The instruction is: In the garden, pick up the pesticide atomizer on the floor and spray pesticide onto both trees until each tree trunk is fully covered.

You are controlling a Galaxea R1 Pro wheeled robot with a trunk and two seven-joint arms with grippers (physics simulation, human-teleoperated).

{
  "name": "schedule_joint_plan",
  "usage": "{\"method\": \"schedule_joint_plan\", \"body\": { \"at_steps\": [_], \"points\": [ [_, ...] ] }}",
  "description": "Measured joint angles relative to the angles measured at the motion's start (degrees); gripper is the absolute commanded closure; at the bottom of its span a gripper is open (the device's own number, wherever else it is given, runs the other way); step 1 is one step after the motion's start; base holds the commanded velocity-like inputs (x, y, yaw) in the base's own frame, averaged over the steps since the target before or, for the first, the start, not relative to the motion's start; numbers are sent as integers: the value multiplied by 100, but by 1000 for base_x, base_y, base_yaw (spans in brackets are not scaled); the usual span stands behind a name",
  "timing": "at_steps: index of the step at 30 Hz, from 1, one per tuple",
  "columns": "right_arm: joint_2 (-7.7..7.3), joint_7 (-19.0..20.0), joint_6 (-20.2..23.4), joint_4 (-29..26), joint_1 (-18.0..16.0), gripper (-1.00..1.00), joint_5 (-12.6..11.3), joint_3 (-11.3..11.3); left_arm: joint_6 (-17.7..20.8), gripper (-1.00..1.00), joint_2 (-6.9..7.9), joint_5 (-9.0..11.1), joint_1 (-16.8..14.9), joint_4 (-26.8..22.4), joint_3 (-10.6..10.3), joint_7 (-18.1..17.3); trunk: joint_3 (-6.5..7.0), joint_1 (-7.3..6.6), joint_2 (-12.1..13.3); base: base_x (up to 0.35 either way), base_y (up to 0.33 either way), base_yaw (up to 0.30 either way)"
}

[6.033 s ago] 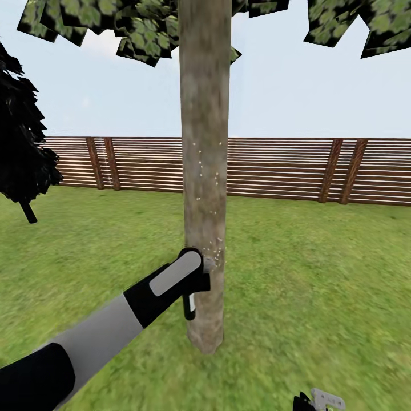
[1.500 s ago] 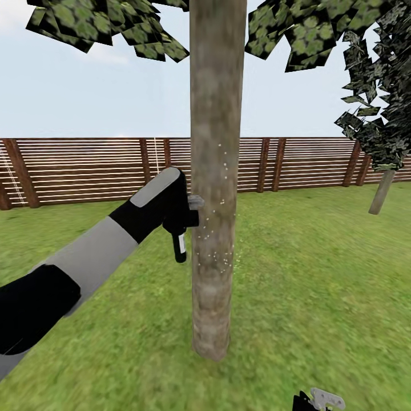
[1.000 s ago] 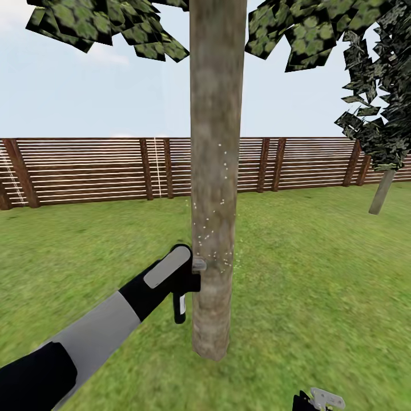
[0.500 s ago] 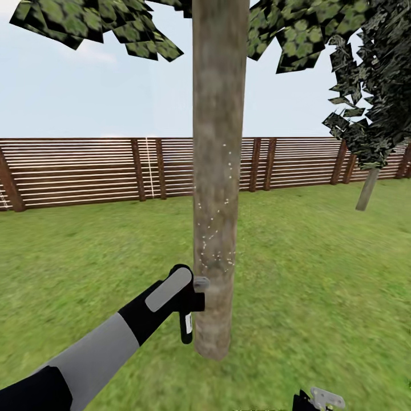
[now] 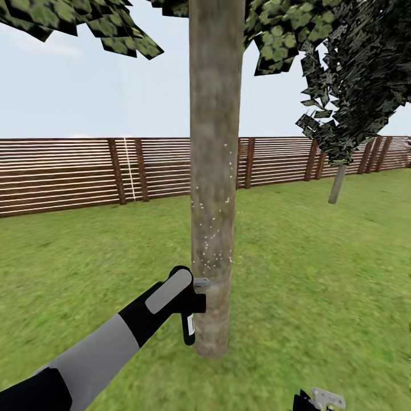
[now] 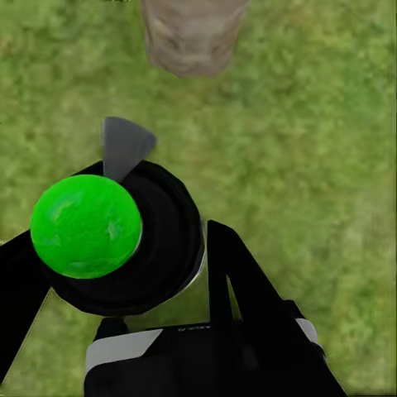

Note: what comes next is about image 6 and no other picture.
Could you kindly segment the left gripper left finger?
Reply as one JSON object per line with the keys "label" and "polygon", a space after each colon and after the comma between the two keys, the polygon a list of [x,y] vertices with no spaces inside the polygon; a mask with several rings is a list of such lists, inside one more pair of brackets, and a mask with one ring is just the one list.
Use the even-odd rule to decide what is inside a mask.
{"label": "left gripper left finger", "polygon": [[0,385],[49,288],[30,229],[0,246]]}

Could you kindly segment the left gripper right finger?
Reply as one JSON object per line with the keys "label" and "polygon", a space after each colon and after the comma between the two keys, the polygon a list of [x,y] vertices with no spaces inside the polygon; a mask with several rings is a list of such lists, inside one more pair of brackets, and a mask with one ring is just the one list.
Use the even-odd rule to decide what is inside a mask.
{"label": "left gripper right finger", "polygon": [[[208,221],[213,397],[347,397],[231,227]],[[259,369],[240,364],[227,277]]]}

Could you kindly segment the pesticide atomizer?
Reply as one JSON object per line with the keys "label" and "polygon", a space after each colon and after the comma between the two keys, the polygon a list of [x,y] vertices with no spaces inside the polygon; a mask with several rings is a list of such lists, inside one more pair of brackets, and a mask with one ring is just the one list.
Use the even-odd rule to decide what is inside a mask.
{"label": "pesticide atomizer", "polygon": [[104,318],[141,315],[183,291],[207,249],[184,183],[143,158],[156,135],[121,117],[103,119],[103,159],[41,195],[32,244],[50,287]]}

